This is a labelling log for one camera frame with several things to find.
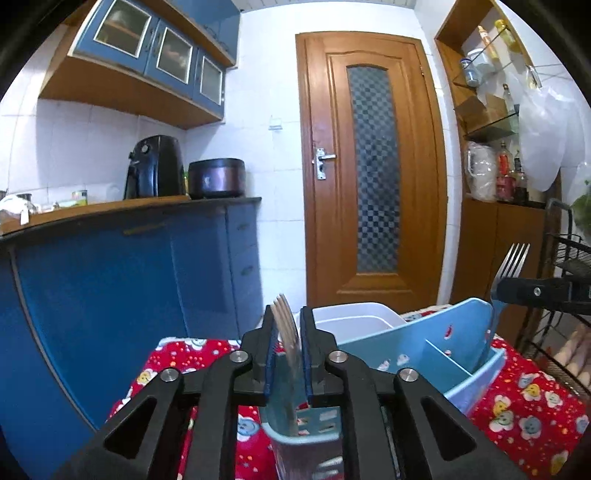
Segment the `green vegetables in bag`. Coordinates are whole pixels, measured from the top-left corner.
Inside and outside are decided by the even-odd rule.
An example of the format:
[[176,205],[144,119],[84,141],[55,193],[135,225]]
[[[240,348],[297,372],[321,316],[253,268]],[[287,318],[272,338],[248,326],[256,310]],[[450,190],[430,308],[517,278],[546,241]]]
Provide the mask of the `green vegetables in bag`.
[[591,189],[590,181],[584,181],[584,193],[580,195],[571,205],[574,223],[577,229],[590,244],[591,239]]

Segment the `blue base cabinet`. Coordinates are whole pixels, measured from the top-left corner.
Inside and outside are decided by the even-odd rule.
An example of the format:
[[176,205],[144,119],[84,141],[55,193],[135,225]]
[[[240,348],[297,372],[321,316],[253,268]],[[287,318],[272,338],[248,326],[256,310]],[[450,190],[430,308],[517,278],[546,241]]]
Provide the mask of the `blue base cabinet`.
[[1,431],[47,479],[157,342],[237,339],[263,314],[257,199],[132,208],[1,241]]

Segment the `brown wooden door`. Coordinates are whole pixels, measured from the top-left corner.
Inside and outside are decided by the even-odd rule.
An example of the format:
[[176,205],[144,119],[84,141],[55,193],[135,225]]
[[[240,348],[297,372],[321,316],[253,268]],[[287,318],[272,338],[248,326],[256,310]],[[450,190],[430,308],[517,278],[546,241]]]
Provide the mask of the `brown wooden door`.
[[[422,43],[297,35],[305,265],[311,307],[436,302],[446,229],[441,115]],[[315,150],[337,159],[315,176]]]

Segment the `brown wooden shelf cabinet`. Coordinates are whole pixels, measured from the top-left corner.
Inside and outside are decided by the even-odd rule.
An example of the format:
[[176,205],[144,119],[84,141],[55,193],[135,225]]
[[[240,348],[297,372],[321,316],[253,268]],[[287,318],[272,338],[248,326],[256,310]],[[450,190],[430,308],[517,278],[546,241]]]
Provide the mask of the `brown wooden shelf cabinet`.
[[519,103],[538,85],[533,62],[498,1],[457,1],[435,36],[460,136],[459,250],[451,300],[488,299],[512,246],[529,253],[522,274],[545,272],[539,259],[547,193],[530,187],[520,164]]

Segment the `white plastic basket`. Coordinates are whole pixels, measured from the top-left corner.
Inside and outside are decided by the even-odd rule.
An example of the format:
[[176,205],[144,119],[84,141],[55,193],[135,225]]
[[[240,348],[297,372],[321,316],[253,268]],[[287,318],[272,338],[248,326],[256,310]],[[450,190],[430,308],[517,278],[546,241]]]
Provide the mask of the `white plastic basket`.
[[315,326],[335,336],[338,344],[389,331],[405,320],[388,306],[362,302],[318,307],[312,310]]

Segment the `black air fryer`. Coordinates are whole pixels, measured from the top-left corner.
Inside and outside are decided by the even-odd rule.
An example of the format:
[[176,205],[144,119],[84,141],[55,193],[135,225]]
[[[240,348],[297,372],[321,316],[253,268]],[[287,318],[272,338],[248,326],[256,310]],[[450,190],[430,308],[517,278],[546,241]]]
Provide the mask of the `black air fryer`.
[[184,169],[178,140],[168,135],[140,140],[129,154],[123,199],[184,194]]

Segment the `blue wall cabinet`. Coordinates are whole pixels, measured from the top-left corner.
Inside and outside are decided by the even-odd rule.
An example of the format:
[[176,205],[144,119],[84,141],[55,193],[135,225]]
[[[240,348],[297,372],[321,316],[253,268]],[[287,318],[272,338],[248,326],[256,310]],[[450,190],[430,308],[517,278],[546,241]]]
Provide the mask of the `blue wall cabinet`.
[[231,1],[87,1],[65,20],[40,98],[145,116],[187,130],[224,117],[238,56]]

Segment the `light blue utensil holder box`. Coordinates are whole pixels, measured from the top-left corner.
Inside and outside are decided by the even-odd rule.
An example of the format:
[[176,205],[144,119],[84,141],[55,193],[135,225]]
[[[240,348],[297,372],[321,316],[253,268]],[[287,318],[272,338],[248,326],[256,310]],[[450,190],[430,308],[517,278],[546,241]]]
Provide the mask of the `light blue utensil holder box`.
[[[447,306],[427,316],[400,315],[404,325],[338,344],[370,368],[397,373],[413,368],[463,414],[469,414],[505,364],[505,350],[490,347],[487,362],[477,368],[491,306],[477,298]],[[311,408],[303,380],[297,382],[298,436],[290,436],[284,407],[290,367],[281,351],[273,355],[270,400],[260,410],[281,479],[342,478],[341,412]]]

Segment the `steel fork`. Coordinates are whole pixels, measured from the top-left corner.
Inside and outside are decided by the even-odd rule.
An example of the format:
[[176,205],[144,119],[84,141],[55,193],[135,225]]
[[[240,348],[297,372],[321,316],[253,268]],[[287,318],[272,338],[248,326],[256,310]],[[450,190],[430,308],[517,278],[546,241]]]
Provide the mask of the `steel fork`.
[[488,352],[490,350],[494,335],[497,332],[500,314],[506,306],[505,303],[498,299],[497,287],[499,283],[505,278],[517,278],[521,274],[530,248],[530,243],[512,244],[493,279],[489,295],[491,316],[485,332],[484,346],[477,363],[477,368],[481,368],[487,362]]

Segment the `white plastic bag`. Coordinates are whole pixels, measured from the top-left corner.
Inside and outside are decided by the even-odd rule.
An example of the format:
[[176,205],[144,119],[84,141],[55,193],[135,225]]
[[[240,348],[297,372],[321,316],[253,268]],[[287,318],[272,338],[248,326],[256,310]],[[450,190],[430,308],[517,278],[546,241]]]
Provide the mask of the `white plastic bag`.
[[518,117],[522,165],[534,189],[549,190],[562,168],[590,160],[590,106],[572,81],[527,89]]

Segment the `red smiley flower tablecloth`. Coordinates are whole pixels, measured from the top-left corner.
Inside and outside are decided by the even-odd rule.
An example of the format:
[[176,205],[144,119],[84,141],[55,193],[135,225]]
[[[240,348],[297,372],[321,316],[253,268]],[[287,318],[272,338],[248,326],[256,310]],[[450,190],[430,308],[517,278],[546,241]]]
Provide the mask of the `red smiley flower tablecloth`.
[[[148,356],[127,395],[110,419],[165,367],[192,372],[239,347],[238,339],[162,338]],[[526,360],[496,335],[492,347],[505,349],[505,364],[468,417],[526,472],[530,479],[552,479],[582,438],[589,417],[581,400]],[[260,427],[259,410],[240,406],[235,479],[278,479],[270,440]],[[259,428],[252,435],[250,424]]]

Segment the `dark rice cooker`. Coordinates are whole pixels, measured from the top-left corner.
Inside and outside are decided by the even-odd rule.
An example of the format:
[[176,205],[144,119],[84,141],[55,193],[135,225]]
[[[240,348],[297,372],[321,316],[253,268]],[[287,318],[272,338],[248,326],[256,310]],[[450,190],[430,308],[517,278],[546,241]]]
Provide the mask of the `dark rice cooker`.
[[193,200],[245,195],[245,163],[236,158],[193,161],[188,165],[188,195]]

